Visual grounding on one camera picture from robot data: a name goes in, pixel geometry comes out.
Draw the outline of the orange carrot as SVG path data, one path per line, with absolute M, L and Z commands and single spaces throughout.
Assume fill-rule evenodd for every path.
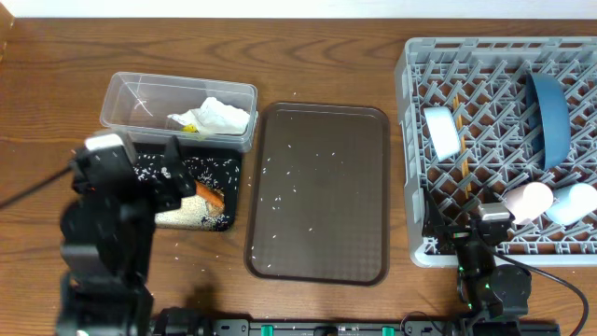
M 225 208 L 224 195 L 222 193 L 220 193 L 218 190 L 213 190 L 206 187 L 199 181 L 196 181 L 195 185 L 196 194 L 208 202 L 212 207 L 218 209 Z

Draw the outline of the foil snack wrapper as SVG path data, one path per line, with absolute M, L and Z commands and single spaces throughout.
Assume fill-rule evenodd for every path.
M 189 125 L 184 126 L 181 129 L 181 131 L 184 132 L 184 133 L 197 133 L 198 129 L 197 129 L 197 127 L 195 125 L 189 124 Z

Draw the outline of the pink cup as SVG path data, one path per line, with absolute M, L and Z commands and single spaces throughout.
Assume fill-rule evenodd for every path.
M 553 204 L 553 192 L 543 183 L 531 182 L 508 191 L 504 205 L 514 216 L 515 225 L 532 222 L 546 212 Z

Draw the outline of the white napkin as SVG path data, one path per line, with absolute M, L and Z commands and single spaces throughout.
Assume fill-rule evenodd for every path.
M 198 133 L 242 135 L 249 117 L 246 111 L 209 97 L 198 108 L 189 109 L 183 114 L 168 115 L 167 127 L 182 132 L 184 126 L 193 124 Z

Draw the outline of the light blue rice bowl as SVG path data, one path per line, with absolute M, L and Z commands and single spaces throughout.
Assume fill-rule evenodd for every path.
M 461 143 L 448 107 L 427 107 L 423 110 L 427 128 L 439 161 L 460 152 Z

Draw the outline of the small blue bowl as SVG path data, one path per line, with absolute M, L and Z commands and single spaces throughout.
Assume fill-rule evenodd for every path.
M 554 202 L 546 215 L 556 224 L 574 224 L 596 209 L 596 188 L 587 183 L 556 189 L 553 196 Z

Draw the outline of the dark blue bowl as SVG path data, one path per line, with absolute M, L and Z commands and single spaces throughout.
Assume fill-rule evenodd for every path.
M 567 102 L 560 82 L 543 73 L 526 76 L 526 102 L 538 109 L 529 118 L 532 129 L 541 127 L 542 137 L 534 141 L 534 150 L 544 150 L 540 166 L 549 170 L 567 158 L 571 146 L 571 127 Z

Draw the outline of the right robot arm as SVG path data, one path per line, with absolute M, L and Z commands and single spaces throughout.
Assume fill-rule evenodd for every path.
M 507 238 L 513 215 L 491 197 L 465 225 L 449 225 L 425 191 L 423 233 L 457 258 L 457 291 L 470 311 L 446 324 L 444 335 L 520 335 L 519 317 L 529 312 L 531 274 L 512 264 L 498 265 L 494 248 Z

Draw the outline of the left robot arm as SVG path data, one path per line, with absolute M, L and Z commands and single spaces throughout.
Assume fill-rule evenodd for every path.
M 153 298 L 146 288 L 155 216 L 195 195 L 194 177 L 171 137 L 162 164 L 167 176 L 143 182 L 137 153 L 118 133 L 95 135 L 69 164 L 78 197 L 62 213 L 58 335 L 145 335 Z

